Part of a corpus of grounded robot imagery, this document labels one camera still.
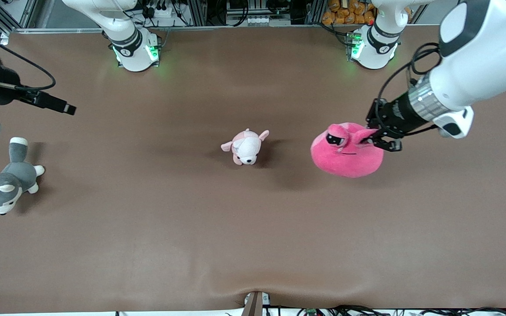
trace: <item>brown mat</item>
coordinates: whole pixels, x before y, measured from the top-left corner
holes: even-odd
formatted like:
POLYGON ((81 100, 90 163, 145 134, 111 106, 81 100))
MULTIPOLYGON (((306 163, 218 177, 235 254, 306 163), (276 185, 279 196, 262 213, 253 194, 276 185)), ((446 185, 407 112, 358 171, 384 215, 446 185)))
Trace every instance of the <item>brown mat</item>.
POLYGON ((303 307, 506 306, 506 93, 475 106, 465 140, 408 138, 367 178, 309 155, 436 34, 408 29, 370 71, 322 29, 174 32, 138 74, 100 34, 12 36, 78 114, 0 107, 0 168, 11 136, 47 168, 0 216, 0 312, 227 309, 253 290, 303 307), (255 166, 219 148, 244 128, 271 131, 255 166))

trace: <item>gray husky plush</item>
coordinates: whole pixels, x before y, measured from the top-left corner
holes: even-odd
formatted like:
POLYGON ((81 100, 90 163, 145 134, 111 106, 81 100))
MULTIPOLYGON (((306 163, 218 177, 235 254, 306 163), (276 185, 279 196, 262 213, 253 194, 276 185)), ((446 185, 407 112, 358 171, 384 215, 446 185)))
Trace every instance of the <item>gray husky plush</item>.
POLYGON ((44 167, 25 162, 28 142, 24 138, 13 137, 9 144, 11 161, 0 173, 0 215, 12 210, 23 192, 38 192, 37 176, 44 174, 44 167))

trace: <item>pink plush toy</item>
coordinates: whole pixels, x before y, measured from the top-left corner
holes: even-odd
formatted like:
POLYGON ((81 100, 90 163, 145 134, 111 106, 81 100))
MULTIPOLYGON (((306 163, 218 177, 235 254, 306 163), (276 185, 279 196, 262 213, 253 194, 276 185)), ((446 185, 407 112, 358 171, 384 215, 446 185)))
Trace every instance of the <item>pink plush toy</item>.
POLYGON ((311 144, 311 158, 325 172, 347 178, 367 176, 378 170, 384 151, 360 141, 375 129, 355 123, 332 124, 311 144))
POLYGON ((257 135, 251 132, 249 128, 235 135, 231 142, 227 142, 221 146, 223 151, 233 152, 233 162, 237 165, 252 165, 257 161, 257 154, 261 150, 261 142, 269 136, 269 131, 262 132, 257 135))

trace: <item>plush eye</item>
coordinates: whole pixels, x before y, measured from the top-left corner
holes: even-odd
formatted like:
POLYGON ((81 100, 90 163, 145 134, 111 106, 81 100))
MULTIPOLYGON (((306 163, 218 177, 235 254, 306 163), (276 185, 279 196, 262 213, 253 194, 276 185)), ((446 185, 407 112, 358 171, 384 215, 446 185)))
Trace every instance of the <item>plush eye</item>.
POLYGON ((345 142, 345 138, 340 138, 337 136, 333 136, 331 134, 327 134, 327 137, 325 138, 325 140, 327 140, 328 144, 337 145, 337 146, 339 146, 339 145, 343 144, 343 142, 345 142))

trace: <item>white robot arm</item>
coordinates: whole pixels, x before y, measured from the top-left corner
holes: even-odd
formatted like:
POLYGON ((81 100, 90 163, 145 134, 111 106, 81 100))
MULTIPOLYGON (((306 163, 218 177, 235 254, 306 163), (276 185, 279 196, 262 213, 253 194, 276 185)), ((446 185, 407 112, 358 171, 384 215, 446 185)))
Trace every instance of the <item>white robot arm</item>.
POLYGON ((362 26, 360 44, 350 48, 350 56, 362 66, 379 69, 393 58, 398 39, 409 20, 406 7, 430 4, 434 0, 372 0, 378 8, 378 16, 372 26, 362 26))
POLYGON ((141 72, 159 62, 157 35, 136 25, 125 10, 137 0, 63 0, 66 6, 85 14, 99 24, 116 53, 118 62, 131 72, 141 72))
POLYGON ((428 122, 442 136, 463 138, 471 105, 506 91, 506 0, 462 1, 442 20, 439 37, 438 66, 392 102, 374 100, 367 116, 378 129, 367 139, 374 146, 399 151, 399 139, 428 122))

